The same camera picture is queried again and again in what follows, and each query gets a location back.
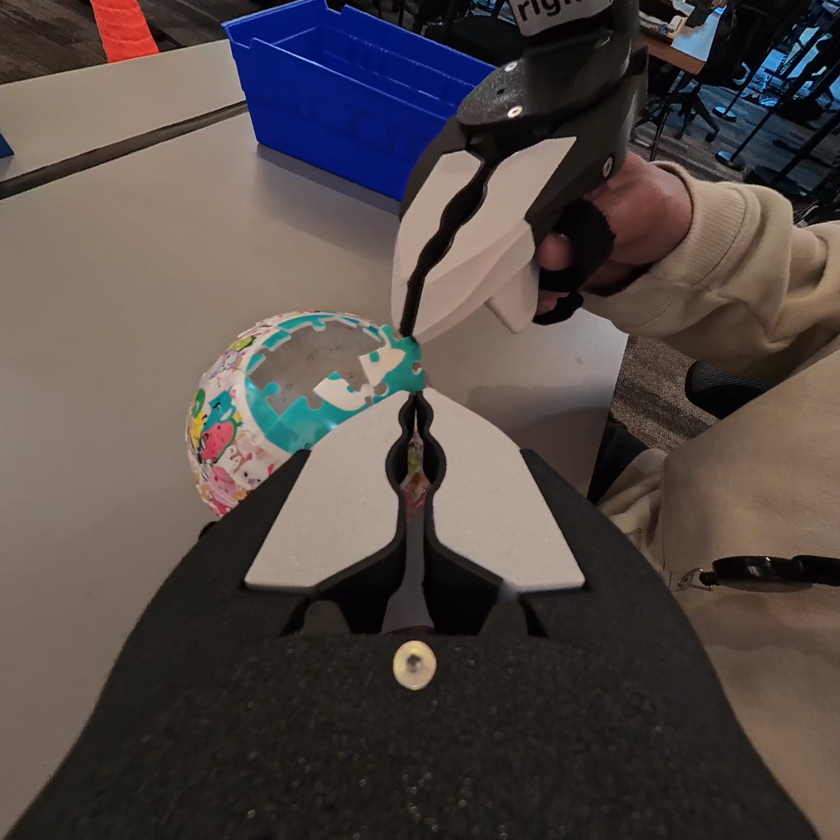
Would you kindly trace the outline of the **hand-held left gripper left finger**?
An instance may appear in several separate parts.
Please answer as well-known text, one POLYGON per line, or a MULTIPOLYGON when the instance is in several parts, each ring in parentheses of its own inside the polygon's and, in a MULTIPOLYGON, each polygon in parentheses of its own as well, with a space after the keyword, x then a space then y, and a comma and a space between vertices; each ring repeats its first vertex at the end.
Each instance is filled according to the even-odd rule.
POLYGON ((414 398, 398 392, 313 446, 245 575, 257 592, 330 601, 351 632, 378 634, 406 567, 414 398))

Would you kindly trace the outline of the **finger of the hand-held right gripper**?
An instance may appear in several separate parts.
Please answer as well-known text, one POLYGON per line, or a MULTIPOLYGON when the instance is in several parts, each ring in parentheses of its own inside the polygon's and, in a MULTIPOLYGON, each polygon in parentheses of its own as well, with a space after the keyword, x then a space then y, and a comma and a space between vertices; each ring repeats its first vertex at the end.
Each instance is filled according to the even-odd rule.
POLYGON ((487 193, 491 165, 465 150, 443 154, 402 211, 392 262, 391 312, 403 337, 436 337, 491 296, 459 231, 487 193))
MULTIPOLYGON (((575 142, 574 135, 543 140, 491 164, 484 202, 455 239, 455 246, 467 247, 469 264, 489 277, 491 296, 478 309, 491 310, 511 333, 531 323, 539 298, 539 269, 534 262, 537 241, 527 212, 575 142)), ((447 331, 436 337, 411 338, 425 344, 447 331)))

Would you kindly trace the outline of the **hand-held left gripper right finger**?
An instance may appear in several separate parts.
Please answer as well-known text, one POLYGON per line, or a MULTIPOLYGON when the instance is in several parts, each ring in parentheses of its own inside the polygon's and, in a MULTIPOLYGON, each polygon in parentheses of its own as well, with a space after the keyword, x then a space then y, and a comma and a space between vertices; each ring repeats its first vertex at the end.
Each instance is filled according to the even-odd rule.
POLYGON ((509 436, 428 387, 415 399, 423 441, 423 593, 439 634, 478 634, 499 603, 576 592, 585 576, 509 436))

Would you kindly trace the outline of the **colourful cartoon puzzle ball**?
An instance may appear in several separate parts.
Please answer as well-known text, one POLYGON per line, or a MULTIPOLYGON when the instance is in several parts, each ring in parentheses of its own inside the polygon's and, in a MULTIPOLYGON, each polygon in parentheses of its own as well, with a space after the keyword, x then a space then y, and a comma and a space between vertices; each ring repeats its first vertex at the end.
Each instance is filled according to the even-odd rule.
POLYGON ((200 498, 220 519, 334 428, 426 385, 422 351, 388 325, 289 311, 242 332, 202 376, 187 416, 200 498))

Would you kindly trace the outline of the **person's right forearm beige sleeve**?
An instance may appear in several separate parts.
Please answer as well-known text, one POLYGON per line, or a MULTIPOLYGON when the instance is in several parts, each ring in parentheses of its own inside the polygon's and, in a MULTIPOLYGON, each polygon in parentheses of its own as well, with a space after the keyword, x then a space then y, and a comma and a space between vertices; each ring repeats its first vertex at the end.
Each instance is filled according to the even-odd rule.
POLYGON ((643 161, 686 195, 677 245, 584 309, 693 361, 783 379, 838 352, 838 223, 797 227, 781 194, 704 182, 675 164, 643 161))

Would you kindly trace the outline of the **person's right hand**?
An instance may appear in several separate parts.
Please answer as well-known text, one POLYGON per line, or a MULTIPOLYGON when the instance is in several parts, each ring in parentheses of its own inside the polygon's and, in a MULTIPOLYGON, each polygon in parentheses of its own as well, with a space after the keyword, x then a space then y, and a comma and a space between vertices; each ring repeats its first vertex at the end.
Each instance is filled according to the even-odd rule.
POLYGON ((581 285, 582 294, 610 297, 667 257, 688 235, 692 205, 672 172, 628 153, 621 169, 584 194, 612 232, 612 248, 581 285))

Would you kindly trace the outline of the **blue plastic bin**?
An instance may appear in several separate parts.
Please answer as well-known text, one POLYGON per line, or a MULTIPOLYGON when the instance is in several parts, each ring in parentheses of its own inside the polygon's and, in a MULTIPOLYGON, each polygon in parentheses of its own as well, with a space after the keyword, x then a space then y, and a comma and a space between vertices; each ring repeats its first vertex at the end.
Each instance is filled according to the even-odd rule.
POLYGON ((222 24, 259 144, 400 202, 492 65, 323 1, 222 24))

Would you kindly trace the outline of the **black badge reel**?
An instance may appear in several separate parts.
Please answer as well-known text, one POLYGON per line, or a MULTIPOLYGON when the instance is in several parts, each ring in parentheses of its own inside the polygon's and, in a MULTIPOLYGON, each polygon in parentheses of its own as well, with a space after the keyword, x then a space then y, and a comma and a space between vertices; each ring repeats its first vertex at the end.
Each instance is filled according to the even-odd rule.
POLYGON ((779 556, 738 555, 714 560, 706 568, 695 567, 682 574, 672 574, 668 587, 675 592, 718 587, 745 592, 804 592, 813 587, 839 586, 839 559, 797 554, 779 556))

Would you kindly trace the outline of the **orange traffic cone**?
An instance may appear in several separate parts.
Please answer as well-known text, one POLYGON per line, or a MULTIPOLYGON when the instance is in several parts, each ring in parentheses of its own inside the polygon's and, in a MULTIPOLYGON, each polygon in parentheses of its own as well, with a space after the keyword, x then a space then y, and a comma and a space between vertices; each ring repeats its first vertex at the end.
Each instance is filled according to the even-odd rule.
POLYGON ((89 4, 108 63, 160 53, 138 1, 90 1, 89 4))

